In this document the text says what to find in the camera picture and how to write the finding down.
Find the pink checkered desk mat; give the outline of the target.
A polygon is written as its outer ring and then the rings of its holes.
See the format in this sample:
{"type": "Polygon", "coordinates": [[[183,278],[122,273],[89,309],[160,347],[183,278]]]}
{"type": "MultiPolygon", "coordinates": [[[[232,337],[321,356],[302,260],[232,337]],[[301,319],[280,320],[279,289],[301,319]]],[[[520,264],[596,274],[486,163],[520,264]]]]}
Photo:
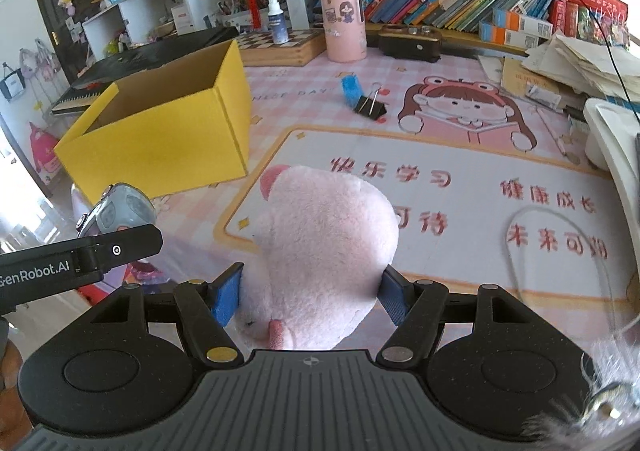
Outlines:
{"type": "Polygon", "coordinates": [[[372,54],[244,72],[247,175],[153,198],[165,237],[155,264],[166,277],[204,278],[253,259],[262,174],[306,166],[352,174],[388,198],[399,224],[392,265],[407,277],[456,289],[495,282],[579,339],[625,324],[638,269],[623,208],[561,116],[509,98],[468,60],[372,54]],[[384,117],[346,103],[349,74],[362,95],[382,85],[384,117]]]}

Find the pink backpack on floor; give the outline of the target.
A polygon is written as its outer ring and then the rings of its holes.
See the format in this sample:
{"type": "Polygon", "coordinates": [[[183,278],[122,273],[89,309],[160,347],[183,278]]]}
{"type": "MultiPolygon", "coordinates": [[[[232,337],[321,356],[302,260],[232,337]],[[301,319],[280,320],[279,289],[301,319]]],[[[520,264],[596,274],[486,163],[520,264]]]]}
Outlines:
{"type": "Polygon", "coordinates": [[[32,122],[29,123],[29,127],[29,143],[32,149],[35,170],[38,174],[43,171],[47,174],[56,174],[61,167],[61,163],[54,151],[55,145],[58,144],[58,139],[49,131],[39,128],[32,122]]]}

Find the yellow cardboard box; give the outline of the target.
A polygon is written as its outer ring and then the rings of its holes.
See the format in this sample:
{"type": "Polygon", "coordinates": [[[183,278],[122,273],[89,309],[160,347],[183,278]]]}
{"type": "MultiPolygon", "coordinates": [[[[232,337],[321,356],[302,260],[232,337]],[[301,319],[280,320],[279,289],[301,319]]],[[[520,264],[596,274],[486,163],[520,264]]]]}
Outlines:
{"type": "Polygon", "coordinates": [[[55,154],[91,202],[118,182],[155,198],[245,177],[250,116],[240,48],[229,40],[113,82],[55,154]]]}

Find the blue small clip toy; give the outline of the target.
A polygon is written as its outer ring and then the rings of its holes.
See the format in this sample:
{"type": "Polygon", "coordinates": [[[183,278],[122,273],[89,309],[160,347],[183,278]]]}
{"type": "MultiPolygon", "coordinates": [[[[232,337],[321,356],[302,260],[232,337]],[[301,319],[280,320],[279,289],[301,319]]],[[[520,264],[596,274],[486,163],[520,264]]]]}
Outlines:
{"type": "Polygon", "coordinates": [[[355,107],[362,97],[362,89],[358,77],[355,74],[349,74],[341,79],[343,96],[346,103],[350,107],[355,107]]]}

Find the white spray bottle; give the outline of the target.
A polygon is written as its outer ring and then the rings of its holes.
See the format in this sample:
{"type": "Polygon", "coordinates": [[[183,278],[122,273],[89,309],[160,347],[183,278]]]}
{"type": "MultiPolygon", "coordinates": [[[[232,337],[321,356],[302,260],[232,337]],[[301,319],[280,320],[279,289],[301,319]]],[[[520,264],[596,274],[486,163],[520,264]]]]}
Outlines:
{"type": "Polygon", "coordinates": [[[288,38],[288,24],[279,0],[268,0],[268,26],[271,32],[272,42],[277,46],[286,44],[288,38]]]}

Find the lower row of books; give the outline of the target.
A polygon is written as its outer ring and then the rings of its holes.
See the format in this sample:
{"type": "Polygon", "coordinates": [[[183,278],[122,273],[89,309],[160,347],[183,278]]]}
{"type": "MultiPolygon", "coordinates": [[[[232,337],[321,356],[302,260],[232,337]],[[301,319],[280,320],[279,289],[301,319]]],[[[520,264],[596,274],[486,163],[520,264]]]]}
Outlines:
{"type": "Polygon", "coordinates": [[[356,18],[410,33],[419,29],[475,34],[482,41],[518,50],[553,36],[626,48],[628,7],[622,0],[360,0],[330,2],[328,18],[356,18]]]}

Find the stack of loose papers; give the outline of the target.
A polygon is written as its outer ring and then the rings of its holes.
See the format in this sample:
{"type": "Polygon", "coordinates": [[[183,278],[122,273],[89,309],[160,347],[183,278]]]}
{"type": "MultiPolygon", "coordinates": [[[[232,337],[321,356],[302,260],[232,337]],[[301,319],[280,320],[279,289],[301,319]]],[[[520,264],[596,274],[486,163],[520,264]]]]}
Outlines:
{"type": "Polygon", "coordinates": [[[525,70],[596,98],[639,103],[639,59],[623,47],[555,34],[526,51],[525,70]]]}

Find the black binder clip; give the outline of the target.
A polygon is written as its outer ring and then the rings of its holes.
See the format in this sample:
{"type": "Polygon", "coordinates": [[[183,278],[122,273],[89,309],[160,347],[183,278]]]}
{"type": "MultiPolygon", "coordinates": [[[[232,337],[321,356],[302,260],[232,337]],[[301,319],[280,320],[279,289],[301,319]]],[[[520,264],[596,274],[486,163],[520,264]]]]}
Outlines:
{"type": "Polygon", "coordinates": [[[387,114],[386,104],[378,99],[381,89],[382,85],[378,82],[373,84],[367,94],[360,96],[354,107],[354,112],[375,122],[384,117],[387,114]]]}

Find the pink cylindrical canister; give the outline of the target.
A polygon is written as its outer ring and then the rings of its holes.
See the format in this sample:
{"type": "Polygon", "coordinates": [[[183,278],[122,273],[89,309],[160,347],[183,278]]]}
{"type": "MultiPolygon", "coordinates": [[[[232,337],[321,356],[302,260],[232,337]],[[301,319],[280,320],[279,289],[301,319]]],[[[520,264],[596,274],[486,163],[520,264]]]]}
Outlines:
{"type": "Polygon", "coordinates": [[[326,54],[332,62],[352,63],[367,56],[362,0],[320,0],[326,54]]]}

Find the wooden chess board box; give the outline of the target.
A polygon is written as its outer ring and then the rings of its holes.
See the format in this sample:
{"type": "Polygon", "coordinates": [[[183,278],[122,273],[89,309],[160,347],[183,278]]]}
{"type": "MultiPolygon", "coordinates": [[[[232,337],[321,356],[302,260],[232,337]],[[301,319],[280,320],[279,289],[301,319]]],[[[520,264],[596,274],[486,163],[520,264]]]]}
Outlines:
{"type": "Polygon", "coordinates": [[[288,42],[275,44],[270,33],[251,32],[236,37],[246,67],[306,66],[326,51],[319,29],[291,30],[288,42]]]}

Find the pink plush pig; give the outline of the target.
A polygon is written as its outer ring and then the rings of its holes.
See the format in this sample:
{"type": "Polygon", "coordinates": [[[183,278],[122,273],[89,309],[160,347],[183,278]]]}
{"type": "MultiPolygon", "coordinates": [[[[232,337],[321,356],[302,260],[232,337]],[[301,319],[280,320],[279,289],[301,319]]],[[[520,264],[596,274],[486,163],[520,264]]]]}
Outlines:
{"type": "Polygon", "coordinates": [[[247,350],[331,350],[376,303],[399,224],[388,198],[352,174],[277,165],[242,271],[233,327],[247,350]]]}

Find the white pen holder cup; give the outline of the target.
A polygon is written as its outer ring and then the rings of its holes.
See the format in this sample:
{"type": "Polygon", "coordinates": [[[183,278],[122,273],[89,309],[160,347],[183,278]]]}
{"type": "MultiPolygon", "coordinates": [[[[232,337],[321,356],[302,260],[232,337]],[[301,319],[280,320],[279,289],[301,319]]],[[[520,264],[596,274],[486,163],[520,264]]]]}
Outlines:
{"type": "Polygon", "coordinates": [[[216,15],[216,23],[222,26],[235,27],[240,34],[249,32],[268,32],[268,10],[259,10],[259,27],[254,26],[252,12],[242,11],[229,15],[216,15]]]}

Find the black electronic keyboard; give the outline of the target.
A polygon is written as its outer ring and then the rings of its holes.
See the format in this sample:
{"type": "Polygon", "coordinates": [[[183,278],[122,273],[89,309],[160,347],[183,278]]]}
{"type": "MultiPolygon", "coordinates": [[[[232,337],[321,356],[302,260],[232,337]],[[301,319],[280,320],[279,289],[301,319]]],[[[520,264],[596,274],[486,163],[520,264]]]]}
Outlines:
{"type": "Polygon", "coordinates": [[[144,70],[154,70],[182,56],[237,36],[239,32],[235,27],[217,26],[195,33],[166,37],[137,49],[111,55],[93,64],[74,81],[53,104],[52,114],[61,116],[82,113],[112,82],[144,70]]]}

